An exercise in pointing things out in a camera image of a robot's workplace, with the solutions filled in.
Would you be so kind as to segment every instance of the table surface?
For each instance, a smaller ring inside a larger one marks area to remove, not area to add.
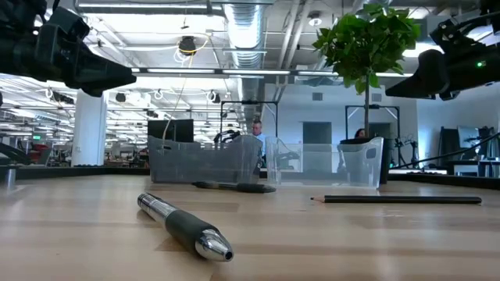
[[[185,252],[136,204],[148,190],[217,226],[234,260]],[[390,182],[382,194],[479,195],[483,205],[322,205],[347,187],[239,194],[147,176],[18,181],[0,190],[1,280],[500,280],[500,192]]]

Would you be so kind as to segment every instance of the pencil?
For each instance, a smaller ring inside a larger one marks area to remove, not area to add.
[[[450,196],[351,196],[325,195],[311,197],[311,200],[321,203],[375,203],[375,204],[481,204],[480,197],[450,197]]]

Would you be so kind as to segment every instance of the green leaves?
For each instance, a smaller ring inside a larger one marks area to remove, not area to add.
[[[370,82],[370,86],[371,87],[377,87],[377,88],[380,88],[380,85],[378,83],[378,77],[377,77],[377,74],[375,72],[371,72],[369,75],[368,75],[368,81]]]
[[[363,81],[362,79],[358,79],[355,83],[356,86],[356,92],[358,94],[361,94],[362,92],[366,91],[366,82]]]
[[[334,27],[319,29],[312,46],[326,56],[325,66],[333,66],[346,87],[355,85],[362,93],[369,85],[380,87],[375,73],[403,72],[398,61],[415,47],[420,27],[408,18],[408,9],[389,9],[384,15],[382,5],[369,4],[359,14],[366,16],[346,14]]]

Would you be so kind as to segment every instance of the door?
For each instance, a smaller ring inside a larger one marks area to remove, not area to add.
[[[332,173],[331,123],[304,122],[302,132],[304,173]]]
[[[394,138],[390,123],[370,123],[370,137]]]

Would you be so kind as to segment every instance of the potted plant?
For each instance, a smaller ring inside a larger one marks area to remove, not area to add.
[[[404,60],[406,49],[416,47],[420,27],[408,16],[408,9],[386,9],[379,4],[365,4],[356,15],[346,14],[333,27],[321,28],[317,41],[312,44],[325,56],[325,66],[333,66],[333,71],[344,79],[345,87],[354,85],[357,94],[365,94],[367,137],[370,135],[370,86],[380,87],[377,73],[392,70],[402,74],[403,68],[398,61]],[[367,141],[369,139],[346,143]],[[384,143],[382,183],[387,182],[392,149],[388,141]]]

